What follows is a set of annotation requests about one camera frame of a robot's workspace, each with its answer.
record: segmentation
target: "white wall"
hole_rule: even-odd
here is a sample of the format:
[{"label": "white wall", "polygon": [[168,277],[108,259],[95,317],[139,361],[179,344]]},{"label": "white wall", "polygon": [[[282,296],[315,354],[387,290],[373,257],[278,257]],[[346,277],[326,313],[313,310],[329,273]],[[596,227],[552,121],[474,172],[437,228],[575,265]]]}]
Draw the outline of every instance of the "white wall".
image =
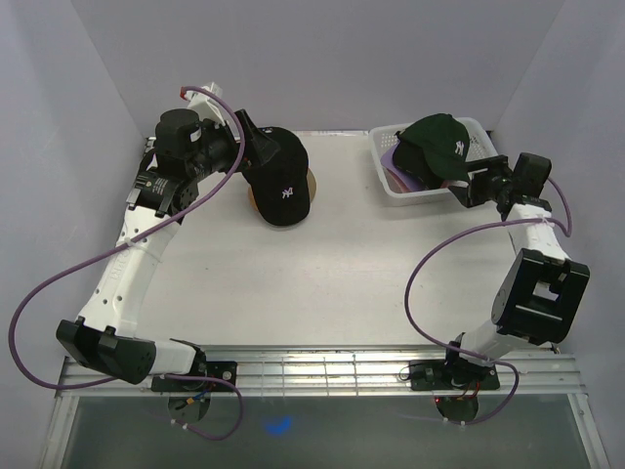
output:
[{"label": "white wall", "polygon": [[[69,0],[0,0],[0,329],[43,279],[114,242],[142,138]],[[18,348],[56,381],[60,319],[73,319],[100,267],[62,280],[24,313]],[[36,467],[54,393],[0,345],[0,465]]]},{"label": "white wall", "polygon": [[[573,210],[564,243],[591,281],[565,346],[577,356],[611,465],[625,467],[625,6],[567,0],[494,132],[552,158]],[[553,193],[551,200],[557,200]]]},{"label": "white wall", "polygon": [[563,0],[72,0],[144,135],[215,80],[259,124],[492,129]]}]

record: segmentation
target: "purple cable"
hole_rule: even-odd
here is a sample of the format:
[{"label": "purple cable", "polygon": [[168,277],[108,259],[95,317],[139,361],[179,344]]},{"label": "purple cable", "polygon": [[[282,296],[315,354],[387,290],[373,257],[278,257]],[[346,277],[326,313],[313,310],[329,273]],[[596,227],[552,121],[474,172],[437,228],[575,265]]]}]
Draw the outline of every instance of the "purple cable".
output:
[{"label": "purple cable", "polygon": [[207,383],[222,384],[232,389],[232,391],[236,394],[236,398],[238,399],[238,416],[236,417],[236,422],[234,422],[234,425],[232,425],[232,428],[230,428],[224,435],[219,435],[219,436],[210,435],[200,430],[199,428],[188,425],[183,420],[179,420],[177,418],[173,419],[173,421],[175,421],[181,427],[189,430],[190,432],[193,432],[195,435],[199,435],[200,437],[206,440],[210,440],[211,442],[220,442],[222,440],[225,440],[229,436],[231,436],[236,430],[238,430],[238,427],[241,426],[241,422],[243,421],[243,415],[245,413],[245,407],[243,405],[243,396],[241,396],[241,392],[233,384],[228,383],[228,381],[225,381],[219,378],[181,376],[179,374],[166,374],[165,377],[169,379],[178,379],[180,381],[206,381]]},{"label": "purple cable", "polygon": [[[499,364],[501,366],[506,366],[509,369],[511,369],[512,372],[515,374],[515,382],[514,382],[514,384],[512,386],[512,389],[510,390],[510,393],[508,394],[508,396],[506,396],[506,398],[501,402],[501,404],[499,404],[494,410],[492,410],[491,412],[489,412],[486,415],[483,415],[482,417],[478,417],[475,420],[464,422],[464,425],[475,425],[475,424],[478,424],[478,423],[482,423],[482,422],[485,422],[486,420],[488,420],[489,418],[494,417],[495,415],[497,415],[510,402],[512,397],[515,395],[515,392],[519,388],[519,381],[521,379],[520,375],[519,375],[519,371],[515,368],[515,366],[513,364],[511,364],[509,362],[502,362],[502,361],[499,361],[499,360],[491,360],[486,355],[477,354],[477,353],[471,352],[469,350],[464,350],[464,349],[461,349],[459,347],[454,347],[453,345],[449,345],[447,343],[444,343],[444,342],[436,339],[432,335],[428,334],[425,330],[423,330],[419,326],[419,324],[417,324],[417,322],[414,320],[414,318],[412,317],[412,313],[410,312],[409,300],[410,300],[410,290],[412,288],[412,284],[414,283],[414,279],[417,277],[417,274],[419,274],[421,269],[423,269],[423,266],[425,266],[425,264],[430,259],[432,259],[432,257],[434,257],[434,255],[436,253],[441,251],[442,248],[448,246],[453,241],[456,241],[456,240],[458,240],[458,239],[460,239],[462,237],[465,237],[467,235],[471,235],[473,233],[481,232],[483,230],[488,230],[488,229],[491,229],[491,228],[500,228],[500,227],[511,227],[513,225],[522,225],[522,224],[525,224],[525,223],[543,223],[545,221],[548,221],[548,222],[551,222],[551,223],[554,223],[554,224],[558,225],[561,228],[561,230],[564,232],[564,235],[566,237],[570,237],[571,231],[572,231],[572,219],[571,219],[571,216],[570,216],[570,208],[568,206],[568,202],[566,201],[566,198],[564,197],[564,193],[560,189],[560,186],[558,186],[551,178],[549,179],[549,182],[554,186],[554,188],[556,188],[556,191],[558,192],[559,196],[562,199],[562,204],[564,205],[564,210],[566,212],[566,219],[568,221],[568,228],[565,227],[564,224],[561,221],[555,220],[553,218],[547,218],[547,219],[531,218],[531,219],[527,219],[527,220],[514,220],[514,221],[510,221],[510,222],[496,222],[496,223],[488,223],[488,224],[485,224],[485,225],[480,225],[478,227],[470,228],[468,230],[465,230],[465,231],[463,231],[463,232],[461,232],[459,234],[456,234],[456,235],[452,236],[451,238],[443,241],[437,247],[432,249],[428,254],[426,254],[425,257],[423,259],[421,259],[419,264],[417,264],[417,267],[414,268],[414,271],[412,271],[412,274],[410,275],[410,278],[408,279],[408,283],[406,284],[405,292],[404,292],[404,295],[403,295],[403,306],[405,308],[405,312],[406,312],[406,316],[408,318],[408,321],[410,322],[410,324],[412,324],[412,327],[414,327],[415,330],[417,332],[419,332],[419,334],[421,334],[424,338],[426,338],[427,340],[429,340],[433,344],[436,344],[436,345],[438,345],[440,347],[443,347],[443,348],[445,348],[447,350],[451,350],[451,351],[454,351],[454,352],[458,352],[460,354],[468,355],[469,357],[474,357],[476,359],[484,360],[485,362],[491,362],[493,364]],[[457,425],[463,425],[463,422],[458,421],[458,420],[449,420],[449,422],[457,424]]]},{"label": "purple cable", "polygon": [[[212,100],[215,100],[232,118],[232,121],[234,122],[234,125],[236,126],[236,129],[238,130],[238,135],[240,138],[240,144],[238,147],[238,154],[236,155],[236,160],[234,161],[234,164],[232,165],[232,167],[230,168],[226,176],[224,176],[224,178],[219,183],[217,183],[217,186],[215,186],[210,192],[208,192],[206,195],[198,199],[196,202],[194,202],[185,210],[178,212],[176,215],[172,216],[171,218],[168,218],[167,220],[159,223],[158,225],[154,225],[152,228],[145,230],[143,233],[137,234],[135,237],[132,238],[132,242],[139,242],[144,237],[153,235],[157,231],[165,228],[166,226],[177,222],[178,220],[186,216],[188,213],[192,212],[197,207],[202,205],[204,202],[212,198],[213,195],[215,195],[219,191],[219,189],[221,189],[226,184],[226,182],[232,177],[232,175],[238,168],[241,160],[243,159],[243,152],[245,151],[245,138],[243,135],[243,127],[241,126],[240,121],[236,117],[236,114],[234,114],[234,111],[220,97],[215,96],[213,93],[210,93],[204,90],[203,88],[199,88],[197,86],[184,86],[183,88],[181,88],[181,94],[184,94],[187,91],[195,91],[197,93],[201,93],[203,95],[208,96]],[[91,381],[89,383],[61,385],[61,384],[47,383],[46,381],[43,381],[37,378],[34,374],[32,374],[26,368],[26,366],[21,361],[20,355],[18,354],[18,349],[16,347],[16,327],[18,326],[18,320],[20,319],[21,313],[23,312],[28,302],[30,302],[30,300],[32,300],[32,298],[41,290],[43,290],[46,286],[54,283],[57,280],[60,280],[63,277],[67,277],[70,274],[73,274],[74,272],[81,271],[82,269],[89,267],[97,262],[100,262],[103,259],[113,256],[125,249],[128,249],[129,247],[130,246],[126,243],[120,244],[117,247],[109,249],[107,252],[104,252],[103,254],[93,257],[87,261],[81,262],[80,264],[76,264],[75,266],[70,267],[69,269],[65,271],[59,272],[55,276],[52,276],[48,278],[47,280],[41,282],[37,286],[35,286],[30,291],[30,293],[28,293],[25,296],[25,298],[21,300],[20,305],[18,306],[16,311],[13,313],[13,317],[11,318],[11,325],[9,326],[9,350],[11,351],[11,357],[13,357],[13,361],[15,362],[18,369],[21,371],[21,374],[23,374],[28,380],[41,386],[42,388],[54,389],[56,391],[64,391],[64,390],[70,390],[70,389],[82,389],[82,388],[89,388],[91,386],[98,386],[99,384],[108,383],[115,379],[115,378],[109,377],[109,378],[99,379],[97,381]]]}]

